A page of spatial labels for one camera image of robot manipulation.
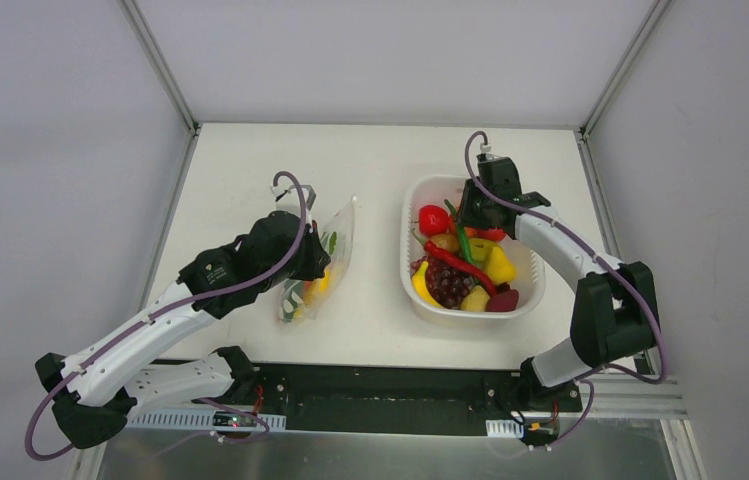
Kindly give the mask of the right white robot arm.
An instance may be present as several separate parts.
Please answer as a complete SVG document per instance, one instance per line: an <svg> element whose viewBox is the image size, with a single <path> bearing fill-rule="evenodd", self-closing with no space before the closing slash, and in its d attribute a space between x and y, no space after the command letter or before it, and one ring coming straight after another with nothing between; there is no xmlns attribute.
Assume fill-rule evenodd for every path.
<svg viewBox="0 0 749 480"><path fill-rule="evenodd" d="M526 193L514 162L481 153L465 183L458 224L500 229L541 257L574 293L569 334L522 364L519 400L533 410L557 397L558 386L659 345L653 274L597 251L559 220L551 202Z"/></svg>

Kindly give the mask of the clear zip top bag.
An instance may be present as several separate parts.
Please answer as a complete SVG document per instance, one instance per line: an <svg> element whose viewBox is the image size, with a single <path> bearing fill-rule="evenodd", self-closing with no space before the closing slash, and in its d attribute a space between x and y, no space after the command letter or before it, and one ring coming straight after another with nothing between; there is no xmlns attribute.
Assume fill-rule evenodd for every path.
<svg viewBox="0 0 749 480"><path fill-rule="evenodd" d="M314 224L328 262L319 278L285 281L277 309L279 322L289 324L315 319L323 304L342 282L353 254L357 203L357 197L351 196L328 221Z"/></svg>

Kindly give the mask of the small yellow banana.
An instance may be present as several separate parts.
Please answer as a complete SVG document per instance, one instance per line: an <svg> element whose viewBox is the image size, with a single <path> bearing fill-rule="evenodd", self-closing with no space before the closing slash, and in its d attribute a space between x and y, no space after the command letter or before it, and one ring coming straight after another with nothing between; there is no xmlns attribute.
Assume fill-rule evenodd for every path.
<svg viewBox="0 0 749 480"><path fill-rule="evenodd" d="M304 291L304 306L307 308L319 307L332 294L334 284L333 268L328 266L324 269L322 277L307 283Z"/></svg>

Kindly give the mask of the green cucumber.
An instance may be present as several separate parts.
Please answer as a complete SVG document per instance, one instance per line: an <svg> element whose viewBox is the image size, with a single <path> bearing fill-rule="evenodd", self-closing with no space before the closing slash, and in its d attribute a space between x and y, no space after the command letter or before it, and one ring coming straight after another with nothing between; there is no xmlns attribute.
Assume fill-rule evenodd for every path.
<svg viewBox="0 0 749 480"><path fill-rule="evenodd" d="M327 241L326 250L330 256L334 255L335 252L337 251L338 237L339 235L335 231L330 232L329 235L326 237L326 241Z"/></svg>

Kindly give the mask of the white plastic basket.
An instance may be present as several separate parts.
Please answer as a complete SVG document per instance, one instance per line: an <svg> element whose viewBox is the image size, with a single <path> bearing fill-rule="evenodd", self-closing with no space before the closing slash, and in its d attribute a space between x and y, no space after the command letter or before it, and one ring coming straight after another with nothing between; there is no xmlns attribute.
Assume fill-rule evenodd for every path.
<svg viewBox="0 0 749 480"><path fill-rule="evenodd" d="M416 180L404 196L400 221L400 272L402 285L415 313L425 321L448 327L497 328L533 311L542 300L546 287L546 263L537 253L519 241L505 239L502 250L514 264L516 276L511 283L519 292L517 307L511 312L471 313L444 310L423 300L412 286L411 262L423 255L423 247L414 239L411 228L420 209L428 204L442 206L446 200L457 203L465 179L455 175L434 174Z"/></svg>

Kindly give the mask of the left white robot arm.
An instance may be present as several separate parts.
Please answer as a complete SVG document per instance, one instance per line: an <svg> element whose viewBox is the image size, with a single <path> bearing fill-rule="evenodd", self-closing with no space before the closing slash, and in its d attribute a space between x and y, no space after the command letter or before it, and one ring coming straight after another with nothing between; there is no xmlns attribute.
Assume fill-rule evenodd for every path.
<svg viewBox="0 0 749 480"><path fill-rule="evenodd" d="M36 361L59 429L72 447L87 449L157 408L203 398L247 402L255 373L238 347L161 369L150 365L286 280L323 277L329 262L309 214L282 210L232 243L199 253L151 305L105 338L75 354L48 353Z"/></svg>

